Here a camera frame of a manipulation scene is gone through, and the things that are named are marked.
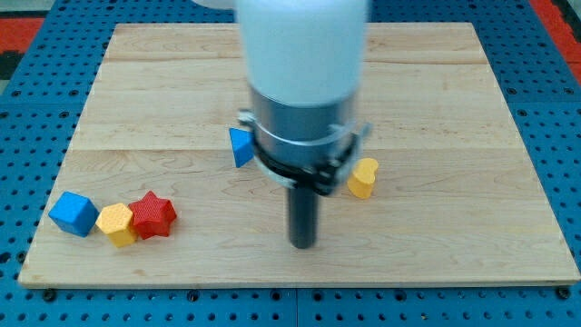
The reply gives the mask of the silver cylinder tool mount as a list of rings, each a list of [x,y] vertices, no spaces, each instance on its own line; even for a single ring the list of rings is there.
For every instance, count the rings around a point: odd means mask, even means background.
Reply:
[[[250,89],[240,124],[252,133],[257,165],[276,183],[328,196],[346,183],[372,125],[359,124],[354,94],[325,104],[288,105]]]

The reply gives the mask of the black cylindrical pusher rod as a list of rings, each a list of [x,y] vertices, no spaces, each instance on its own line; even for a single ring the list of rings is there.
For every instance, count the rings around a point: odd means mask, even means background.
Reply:
[[[308,249],[317,241],[319,196],[310,188],[288,190],[288,231],[290,243]]]

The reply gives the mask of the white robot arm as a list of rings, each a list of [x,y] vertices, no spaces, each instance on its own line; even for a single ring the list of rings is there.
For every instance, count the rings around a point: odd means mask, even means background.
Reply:
[[[251,95],[239,121],[257,165],[287,190],[290,243],[310,248],[320,197],[348,179],[370,129],[356,117],[369,2],[195,2],[235,13]]]

